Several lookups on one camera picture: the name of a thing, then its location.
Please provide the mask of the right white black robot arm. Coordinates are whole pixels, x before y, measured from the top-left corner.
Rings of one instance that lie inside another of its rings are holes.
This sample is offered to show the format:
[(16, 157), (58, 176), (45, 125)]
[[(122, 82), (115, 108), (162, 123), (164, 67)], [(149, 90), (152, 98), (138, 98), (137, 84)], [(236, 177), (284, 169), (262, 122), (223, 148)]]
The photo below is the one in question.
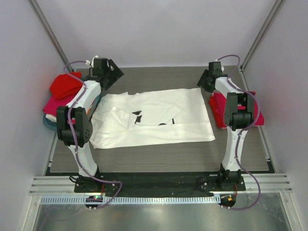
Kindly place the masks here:
[(255, 121), (254, 95), (234, 84), (229, 76), (223, 74), (219, 61), (209, 63), (197, 86), (207, 92), (220, 92), (226, 99), (223, 121), (227, 126), (226, 151), (217, 176), (200, 178), (205, 192), (245, 190), (241, 176), (243, 167), (241, 155), (247, 130)]

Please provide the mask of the white printed t shirt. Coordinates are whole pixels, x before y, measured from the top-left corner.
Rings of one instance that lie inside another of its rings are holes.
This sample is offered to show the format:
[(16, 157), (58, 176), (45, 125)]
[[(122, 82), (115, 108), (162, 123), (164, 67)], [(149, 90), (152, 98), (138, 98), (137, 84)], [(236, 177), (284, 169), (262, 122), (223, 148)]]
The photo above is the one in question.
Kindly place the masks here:
[(107, 94), (91, 122), (95, 149), (215, 140), (200, 88)]

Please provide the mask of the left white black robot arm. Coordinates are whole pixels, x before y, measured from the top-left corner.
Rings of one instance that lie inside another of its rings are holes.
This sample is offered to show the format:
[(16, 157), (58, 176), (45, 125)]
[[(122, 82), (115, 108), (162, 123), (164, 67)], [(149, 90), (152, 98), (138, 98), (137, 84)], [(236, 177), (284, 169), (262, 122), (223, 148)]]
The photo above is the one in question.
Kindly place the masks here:
[[(71, 64), (84, 63), (89, 73), (82, 80), (69, 73)], [(112, 59), (95, 56), (91, 61), (74, 61), (64, 67), (64, 73), (81, 83), (81, 89), (66, 105), (56, 111), (58, 139), (70, 149), (78, 165), (79, 176), (87, 178), (85, 186), (95, 193), (102, 187), (97, 164), (90, 150), (90, 138), (93, 132), (91, 113), (95, 111), (102, 92), (108, 90), (124, 73)]]

